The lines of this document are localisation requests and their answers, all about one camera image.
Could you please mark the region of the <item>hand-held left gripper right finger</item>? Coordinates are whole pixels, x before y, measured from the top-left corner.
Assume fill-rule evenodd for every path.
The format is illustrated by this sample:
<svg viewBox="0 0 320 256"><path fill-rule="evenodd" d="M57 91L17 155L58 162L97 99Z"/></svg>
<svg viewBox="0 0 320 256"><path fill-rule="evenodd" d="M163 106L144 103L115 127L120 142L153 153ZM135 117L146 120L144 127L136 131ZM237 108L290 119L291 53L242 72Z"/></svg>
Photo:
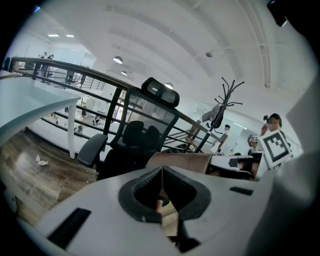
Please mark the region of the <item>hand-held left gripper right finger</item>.
<svg viewBox="0 0 320 256"><path fill-rule="evenodd" d="M240 215L266 177L249 181L162 167L162 188L178 217L177 248L165 242L162 255L178 255L204 244Z"/></svg>

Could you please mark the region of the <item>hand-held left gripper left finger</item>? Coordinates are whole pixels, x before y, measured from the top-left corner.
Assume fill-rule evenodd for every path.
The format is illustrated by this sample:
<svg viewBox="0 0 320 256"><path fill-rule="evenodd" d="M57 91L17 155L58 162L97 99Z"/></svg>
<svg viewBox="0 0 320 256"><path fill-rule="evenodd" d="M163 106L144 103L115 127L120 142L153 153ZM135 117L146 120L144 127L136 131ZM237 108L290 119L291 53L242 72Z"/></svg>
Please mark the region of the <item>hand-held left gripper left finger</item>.
<svg viewBox="0 0 320 256"><path fill-rule="evenodd" d="M21 219L18 223L49 256L173 256L175 247L160 224L135 220L118 200L125 183L149 172L141 169L93 182L56 205L35 226ZM90 214L63 249L49 236L78 208Z"/></svg>

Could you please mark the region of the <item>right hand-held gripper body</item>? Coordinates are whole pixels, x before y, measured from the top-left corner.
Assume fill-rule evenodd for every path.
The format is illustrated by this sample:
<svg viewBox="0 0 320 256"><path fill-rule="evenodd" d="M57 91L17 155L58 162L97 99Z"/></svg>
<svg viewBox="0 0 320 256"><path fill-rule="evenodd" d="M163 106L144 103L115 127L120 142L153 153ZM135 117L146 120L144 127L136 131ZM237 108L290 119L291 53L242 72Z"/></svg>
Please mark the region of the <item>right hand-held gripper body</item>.
<svg viewBox="0 0 320 256"><path fill-rule="evenodd" d="M260 180L265 172L277 170L292 156L292 151L280 130L266 132L257 141L257 151L261 153L261 160L255 175L255 180Z"/></svg>

